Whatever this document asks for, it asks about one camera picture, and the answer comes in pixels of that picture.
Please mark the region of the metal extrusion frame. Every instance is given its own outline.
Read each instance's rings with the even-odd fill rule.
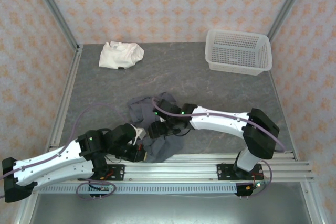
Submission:
[[[332,223],[332,221],[328,219],[325,210],[322,207],[317,183],[301,182],[301,188],[312,223]]]
[[[80,56],[82,53],[83,45],[80,45],[78,49],[75,50],[71,66],[69,67],[69,71],[67,74],[67,81],[64,86],[63,96],[61,98],[58,113],[55,117],[55,121],[48,137],[48,144],[46,145],[45,152],[50,150],[50,147],[58,146],[60,142],[60,137],[62,134],[62,129],[65,122],[65,117],[67,115],[67,110],[71,98],[72,88],[74,87],[75,77],[79,65]],[[30,223],[32,218],[36,200],[38,194],[33,192],[32,195],[21,201],[19,210],[16,215],[15,224],[26,224]]]
[[[280,106],[281,114],[282,114],[283,118],[285,119],[286,125],[289,125],[287,115],[283,112],[283,109],[282,109],[282,100],[280,99],[280,97],[278,95],[278,90],[277,90],[277,86],[275,85],[275,82],[274,82],[274,78],[273,78],[273,75],[272,75],[272,70],[268,71],[268,74],[269,74],[269,77],[271,79],[272,86],[273,86],[277,101],[278,101],[279,106]],[[300,160],[298,147],[297,147],[296,143],[294,142],[294,140],[293,140],[294,138],[293,138],[289,129],[288,129],[288,133],[289,133],[290,139],[292,140],[294,157],[295,157],[295,159]]]
[[[195,183],[195,184],[170,184],[170,183],[120,183],[113,182],[117,187],[114,194],[234,194],[237,187],[230,183]],[[75,194],[76,183],[61,183],[44,187],[39,194]],[[113,186],[100,186],[104,194],[111,193]],[[100,190],[83,185],[78,188],[79,194],[101,194]]]
[[[267,37],[269,38],[269,41],[272,43],[273,39],[275,38],[277,32],[279,31],[282,23],[285,21],[287,14],[289,13],[291,7],[293,6],[295,0],[286,0],[276,17],[275,21],[273,22],[273,25],[271,29],[269,30]]]
[[[76,50],[78,48],[76,39],[75,39],[74,35],[72,34],[67,22],[63,18],[63,15],[62,15],[61,11],[57,7],[57,4],[56,4],[55,0],[45,0],[45,1],[47,3],[51,13],[53,14],[54,18],[56,19],[59,27],[62,29],[65,37],[67,38],[70,46],[74,50]]]
[[[234,193],[237,182],[247,181],[225,181],[219,182],[217,178],[216,164],[234,163],[237,154],[183,154],[174,155],[163,163],[147,164],[132,163],[122,161],[125,165],[124,181],[117,182],[121,188],[118,193],[139,193],[139,190],[147,190],[149,194],[178,194],[178,193],[203,193],[203,194],[227,194]],[[109,163],[117,161],[111,157]],[[274,154],[273,159],[269,161],[273,172],[273,182],[299,182],[310,188],[314,183],[314,173],[311,165],[306,161],[296,161],[292,152],[283,154]],[[264,174],[269,177],[269,168],[262,167]],[[75,188],[81,182],[71,180],[64,183],[47,186],[41,190],[41,193],[64,194],[76,192]],[[157,192],[155,188],[163,188],[162,192]],[[316,194],[311,191],[307,194],[304,191],[304,197],[309,210],[309,215],[313,223],[327,223],[326,218],[318,207]],[[84,188],[82,193],[89,192]],[[34,205],[39,192],[33,193],[29,198],[22,202],[17,220],[15,223],[29,223]]]

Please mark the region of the patterned wallpaper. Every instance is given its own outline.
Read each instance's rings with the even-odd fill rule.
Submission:
[[[28,158],[45,149],[73,50],[44,0],[0,0],[0,17],[0,160]],[[0,223],[18,206],[0,199]]]
[[[336,223],[336,0],[297,0],[272,50],[291,134]]]
[[[211,28],[267,34],[285,0],[55,0],[80,44],[205,41]]]

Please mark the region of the purple cable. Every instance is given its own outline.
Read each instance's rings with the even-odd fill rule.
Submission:
[[[121,114],[120,114],[120,113],[119,113],[113,106],[111,106],[111,105],[109,105],[109,104],[105,104],[105,103],[94,103],[94,104],[88,106],[88,107],[87,107],[86,109],[84,109],[84,110],[78,115],[78,117],[76,118],[76,121],[75,121],[74,125],[72,126],[72,130],[71,130],[70,137],[69,137],[67,143],[66,143],[66,144],[63,146],[63,148],[59,151],[58,155],[62,154],[62,153],[65,151],[65,149],[69,146],[69,144],[71,143],[71,141],[73,140],[72,138],[73,138],[73,136],[74,136],[74,134],[75,134],[75,130],[76,130],[76,127],[77,127],[77,124],[78,124],[80,118],[81,118],[87,111],[89,111],[91,108],[93,108],[93,107],[95,107],[95,106],[106,106],[106,107],[109,107],[109,108],[111,108],[112,110],[114,110],[114,111],[119,115],[119,117],[121,117],[121,118],[123,117],[123,116],[122,116],[122,115],[121,115]],[[49,162],[50,160],[53,160],[54,158],[58,157],[58,155],[55,154],[55,155],[53,155],[53,156],[51,156],[51,157],[49,157],[49,158],[47,158],[47,159],[45,159],[45,160],[42,160],[42,161],[39,161],[39,162],[30,164],[30,165],[22,166],[22,167],[20,167],[20,168],[17,168],[17,169],[15,169],[15,170],[12,170],[12,171],[10,171],[10,172],[8,172],[8,173],[5,173],[4,175],[2,175],[2,176],[0,177],[0,180],[4,179],[5,177],[7,177],[7,176],[9,176],[9,175],[11,175],[11,174],[13,174],[13,173],[15,173],[15,172],[18,172],[18,171],[20,171],[20,170],[24,170],[24,169],[27,169],[27,168],[31,168],[31,167],[34,167],[34,166],[41,165],[41,164],[44,164],[44,163],[46,163],[46,162]]]
[[[113,183],[111,183],[111,182],[108,182],[108,181],[105,181],[105,180],[93,180],[93,179],[87,178],[86,181],[88,181],[88,182],[84,182],[84,183],[80,184],[80,185],[77,187],[77,189],[76,189],[76,195],[77,195],[77,197],[78,197],[79,199],[81,199],[81,200],[91,201],[91,200],[95,200],[95,199],[96,199],[95,197],[93,197],[93,198],[83,198],[83,197],[81,197],[81,196],[79,195],[79,193],[78,193],[79,188],[80,188],[81,186],[83,186],[83,185],[96,185],[96,186],[109,185],[109,186],[113,186],[113,190],[112,190],[112,192],[110,192],[110,193],[108,193],[108,194],[105,194],[105,195],[103,195],[103,196],[97,197],[97,198],[99,198],[99,199],[104,199],[104,198],[106,198],[106,197],[111,196],[111,195],[115,192],[115,190],[117,189],[117,187],[116,187],[115,184],[113,184]]]
[[[278,140],[275,136],[273,136],[270,132],[268,132],[267,130],[265,130],[263,127],[261,127],[259,124],[256,124],[255,122],[252,122],[250,120],[247,120],[245,118],[240,118],[240,117],[237,117],[237,116],[234,116],[234,115],[226,115],[226,114],[220,114],[220,113],[195,113],[195,114],[173,114],[173,113],[170,113],[170,112],[167,112],[167,111],[164,111],[163,109],[159,108],[156,103],[155,103],[155,100],[154,98],[152,98],[152,104],[153,106],[160,112],[166,114],[166,115],[169,115],[169,116],[175,116],[177,118],[189,118],[190,116],[201,116],[201,115],[206,115],[206,116],[209,116],[209,115],[213,115],[213,116],[221,116],[223,118],[230,118],[230,119],[233,119],[233,120],[241,120],[245,123],[248,123],[254,127],[256,127],[257,129],[259,129],[260,131],[264,132],[266,135],[268,135],[269,137],[271,137],[276,143],[278,143],[281,147],[281,151],[282,152],[285,152],[285,146],[280,142],[280,140]]]
[[[269,182],[265,185],[265,187],[264,187],[263,190],[257,192],[256,194],[252,194],[251,196],[247,196],[247,197],[244,197],[244,198],[252,198],[252,197],[256,197],[257,195],[260,195],[261,193],[264,193],[269,188],[269,185],[272,182],[273,172],[272,172],[271,166],[265,160],[262,159],[261,161],[268,166],[268,169],[269,169]],[[250,184],[250,183],[239,183],[238,185],[245,185],[245,184]]]

